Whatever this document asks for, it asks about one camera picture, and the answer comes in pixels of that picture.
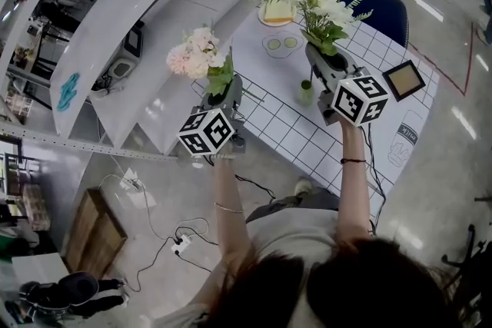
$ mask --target power strip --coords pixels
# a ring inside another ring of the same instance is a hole
[[[190,245],[191,238],[187,237],[186,235],[181,235],[181,242],[179,244],[172,245],[171,250],[174,254],[181,254]]]

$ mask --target picture frame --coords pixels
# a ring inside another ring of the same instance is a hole
[[[412,69],[413,73],[415,73],[415,76],[417,77],[419,84],[414,86],[412,89],[405,91],[403,94],[401,94],[398,91],[397,87],[394,85],[393,80],[391,79],[391,75],[397,71],[400,71],[402,68],[408,68],[408,67],[410,67]],[[412,61],[406,61],[399,66],[396,66],[396,67],[394,67],[388,71],[385,71],[383,73],[383,78],[387,82],[388,86],[391,89],[391,92],[393,93],[394,98],[396,98],[397,101],[401,101],[404,98],[407,98],[411,94],[415,93],[419,89],[422,89],[426,86],[424,80],[421,77],[421,73],[417,70],[417,67],[415,67],[415,65]]]

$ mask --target pants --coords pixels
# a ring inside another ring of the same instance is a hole
[[[326,189],[318,189],[313,194],[300,193],[297,196],[282,198],[269,205],[256,208],[246,219],[246,223],[274,214],[285,208],[338,210],[338,203],[339,198],[336,195]]]
[[[121,284],[115,280],[99,280],[99,293],[107,290],[117,290]],[[99,298],[98,300],[89,300],[81,306],[72,306],[70,313],[76,316],[83,316],[89,318],[94,316],[97,312],[104,310],[110,310],[117,305],[122,305],[124,302],[121,295],[112,295],[109,297]]]
[[[492,16],[492,0],[484,0],[484,3],[485,3],[485,9],[487,10],[487,14],[489,16]],[[492,44],[492,18],[489,19],[484,34],[485,34],[485,38],[487,39],[487,43]]]
[[[60,11],[55,3],[41,4],[40,11],[54,26],[70,33],[75,33],[80,25],[80,22],[75,18]]]

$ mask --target shoe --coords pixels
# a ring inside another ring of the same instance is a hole
[[[485,14],[490,15],[487,9],[485,8],[485,5],[479,5],[478,8]]]
[[[305,177],[302,177],[295,184],[294,196],[298,196],[301,193],[310,194],[312,191],[313,191],[313,184]]]
[[[121,307],[125,308],[126,306],[128,306],[130,296],[127,293],[123,293],[121,296],[123,297],[123,303],[121,304]]]
[[[118,281],[119,284],[118,288],[128,285],[128,280],[126,280],[124,277],[115,280]]]
[[[477,36],[486,46],[490,45],[490,43],[487,42],[487,39],[485,38],[485,33],[481,28],[477,28]]]

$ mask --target plate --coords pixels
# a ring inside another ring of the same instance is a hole
[[[272,28],[277,28],[279,26],[285,26],[285,25],[288,25],[290,24],[291,22],[293,21],[285,21],[285,22],[266,22],[264,20],[264,10],[265,10],[265,7],[266,7],[266,3],[262,2],[261,3],[261,6],[260,8],[258,9],[258,19],[260,20],[260,22],[263,24],[263,25],[266,25],[266,26],[271,26]]]

